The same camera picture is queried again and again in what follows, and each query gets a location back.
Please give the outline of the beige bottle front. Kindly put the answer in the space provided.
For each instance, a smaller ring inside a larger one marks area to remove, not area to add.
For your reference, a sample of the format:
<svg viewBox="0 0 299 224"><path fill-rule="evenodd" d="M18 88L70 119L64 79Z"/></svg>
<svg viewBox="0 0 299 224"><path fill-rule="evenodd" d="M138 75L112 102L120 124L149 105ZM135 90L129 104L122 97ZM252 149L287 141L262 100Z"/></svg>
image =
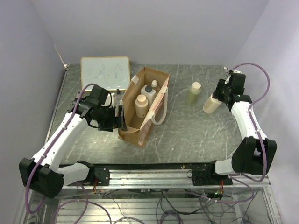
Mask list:
<svg viewBox="0 0 299 224"><path fill-rule="evenodd" d="M216 98L213 98L213 95L211 94L203 105L203 111L207 114L212 114L221 104L222 102L217 100Z"/></svg>

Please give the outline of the beige bottle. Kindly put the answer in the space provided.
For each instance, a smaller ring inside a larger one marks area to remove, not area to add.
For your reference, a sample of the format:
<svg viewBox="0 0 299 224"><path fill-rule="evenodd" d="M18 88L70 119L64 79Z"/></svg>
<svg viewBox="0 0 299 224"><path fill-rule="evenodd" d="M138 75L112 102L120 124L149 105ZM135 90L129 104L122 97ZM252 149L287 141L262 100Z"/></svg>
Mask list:
<svg viewBox="0 0 299 224"><path fill-rule="evenodd" d="M148 113L148 100L142 94L138 95L135 100L135 112L137 117L145 118Z"/></svg>
<svg viewBox="0 0 299 224"><path fill-rule="evenodd" d="M212 114L221 104L222 102L217 100L216 98L213 98L213 95L211 94L203 105L203 111L207 114Z"/></svg>

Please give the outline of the brown canvas tote bag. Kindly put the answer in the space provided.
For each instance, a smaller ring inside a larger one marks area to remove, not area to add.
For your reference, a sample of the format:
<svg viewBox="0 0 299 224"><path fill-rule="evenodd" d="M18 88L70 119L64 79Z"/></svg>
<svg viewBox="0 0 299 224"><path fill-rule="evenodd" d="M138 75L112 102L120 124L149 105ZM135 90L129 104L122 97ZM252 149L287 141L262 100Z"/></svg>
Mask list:
<svg viewBox="0 0 299 224"><path fill-rule="evenodd" d="M144 67L131 78L120 105L127 130L118 129L119 138L143 147L153 126L167 114L170 74Z"/></svg>

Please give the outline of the green bottle white cap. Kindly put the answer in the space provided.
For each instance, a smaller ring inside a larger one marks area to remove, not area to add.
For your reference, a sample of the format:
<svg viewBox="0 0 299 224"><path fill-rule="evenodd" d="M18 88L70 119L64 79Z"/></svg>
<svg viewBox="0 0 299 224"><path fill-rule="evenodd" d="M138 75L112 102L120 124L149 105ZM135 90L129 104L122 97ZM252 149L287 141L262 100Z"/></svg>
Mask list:
<svg viewBox="0 0 299 224"><path fill-rule="evenodd" d="M200 92L201 84L199 82L193 82L189 87L185 102L188 105L195 105L198 101Z"/></svg>

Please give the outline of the white square bottle black cap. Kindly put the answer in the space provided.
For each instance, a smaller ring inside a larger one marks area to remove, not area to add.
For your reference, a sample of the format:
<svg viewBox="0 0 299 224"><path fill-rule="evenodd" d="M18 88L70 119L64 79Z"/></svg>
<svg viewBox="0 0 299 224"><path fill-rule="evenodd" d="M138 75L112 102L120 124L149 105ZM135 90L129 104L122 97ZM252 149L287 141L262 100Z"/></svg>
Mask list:
<svg viewBox="0 0 299 224"><path fill-rule="evenodd" d="M144 95L148 100L148 108L150 109L153 104L153 101L157 96L156 90L153 89L151 86L145 85L141 89L141 94Z"/></svg>

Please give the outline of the small white round bottle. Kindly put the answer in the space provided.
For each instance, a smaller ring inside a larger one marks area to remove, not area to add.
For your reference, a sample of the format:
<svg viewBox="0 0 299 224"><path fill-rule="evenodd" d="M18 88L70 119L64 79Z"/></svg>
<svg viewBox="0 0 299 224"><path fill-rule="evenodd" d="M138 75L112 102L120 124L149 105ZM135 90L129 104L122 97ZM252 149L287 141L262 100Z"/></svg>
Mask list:
<svg viewBox="0 0 299 224"><path fill-rule="evenodd" d="M154 89L157 93L160 91L160 87L159 87L159 85L158 85L158 82L157 82L157 80L153 80L152 82L151 82L151 87L152 87L152 89Z"/></svg>

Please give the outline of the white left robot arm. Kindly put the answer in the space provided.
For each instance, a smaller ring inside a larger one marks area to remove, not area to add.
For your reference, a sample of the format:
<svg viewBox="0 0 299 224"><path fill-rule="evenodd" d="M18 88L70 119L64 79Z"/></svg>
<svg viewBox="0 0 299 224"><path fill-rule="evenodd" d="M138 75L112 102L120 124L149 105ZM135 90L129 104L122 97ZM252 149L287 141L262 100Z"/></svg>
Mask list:
<svg viewBox="0 0 299 224"><path fill-rule="evenodd" d="M95 166L85 161L60 167L76 137L92 120L98 123L96 128L99 131L127 129L122 105L106 108L80 103L78 106L71 106L59 128L42 149L31 159L23 158L19 163L21 179L27 190L54 198L64 186L77 181L91 185L99 179L95 174Z"/></svg>

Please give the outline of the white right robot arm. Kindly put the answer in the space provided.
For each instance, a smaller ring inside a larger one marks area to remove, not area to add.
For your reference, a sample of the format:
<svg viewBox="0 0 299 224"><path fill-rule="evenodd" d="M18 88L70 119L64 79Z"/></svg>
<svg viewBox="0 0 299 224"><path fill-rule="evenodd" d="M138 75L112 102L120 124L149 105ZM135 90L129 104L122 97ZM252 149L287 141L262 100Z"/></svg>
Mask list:
<svg viewBox="0 0 299 224"><path fill-rule="evenodd" d="M244 84L245 76L240 74L220 79L210 97L228 107L237 122L242 141L230 159L212 161L204 169L192 170L190 178L194 186L231 185L234 175L262 182L269 172L277 144L262 131L253 112L252 100L244 94Z"/></svg>

